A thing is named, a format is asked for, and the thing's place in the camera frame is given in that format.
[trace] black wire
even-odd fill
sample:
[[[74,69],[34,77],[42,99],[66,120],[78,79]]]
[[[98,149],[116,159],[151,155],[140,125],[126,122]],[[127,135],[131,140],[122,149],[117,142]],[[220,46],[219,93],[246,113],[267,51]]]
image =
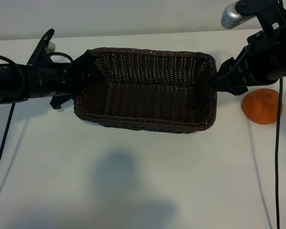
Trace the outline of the black wire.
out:
[[[6,61],[7,63],[9,63],[11,66],[13,66],[18,71],[18,73],[21,76],[22,83],[21,83],[19,89],[17,91],[15,91],[13,94],[18,94],[18,93],[22,92],[23,88],[24,88],[25,76],[24,76],[24,73],[21,70],[21,68],[14,61],[12,61],[9,58],[6,58],[4,56],[0,56],[0,60]],[[11,121],[11,118],[13,116],[14,108],[15,108],[15,104],[12,104],[11,108],[10,108],[10,115],[9,115],[8,121],[6,123],[5,131],[4,131],[4,135],[3,135],[3,139],[2,139],[2,143],[1,143],[1,147],[0,147],[0,161],[1,161],[2,153],[3,153],[6,137],[8,135],[8,131],[9,131],[9,127],[10,127],[10,121]]]
[[[280,92],[279,92],[279,98],[278,98],[277,121],[276,121],[275,167],[276,167],[276,228],[277,229],[280,229],[280,211],[279,211],[279,202],[278,202],[278,142],[279,142],[279,135],[280,135],[282,96],[283,96],[283,78],[280,79]]]
[[[3,135],[3,139],[2,139],[2,143],[1,143],[0,161],[1,161],[1,156],[2,156],[2,153],[3,153],[4,145],[5,145],[5,140],[6,140],[6,137],[8,135],[8,131],[9,131],[9,127],[10,127],[10,121],[11,121],[11,118],[13,116],[14,108],[15,108],[15,104],[12,104],[11,108],[10,108],[10,115],[9,115],[9,118],[8,118],[8,122],[6,123],[5,131],[4,131],[4,135]]]

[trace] orange fruit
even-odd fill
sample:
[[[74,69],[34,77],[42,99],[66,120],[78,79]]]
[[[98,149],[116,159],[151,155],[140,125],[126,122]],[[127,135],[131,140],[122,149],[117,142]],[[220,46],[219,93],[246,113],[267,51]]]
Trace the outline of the orange fruit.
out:
[[[279,94],[271,89],[258,89],[248,93],[242,103],[244,114],[253,122],[271,124],[277,119]]]

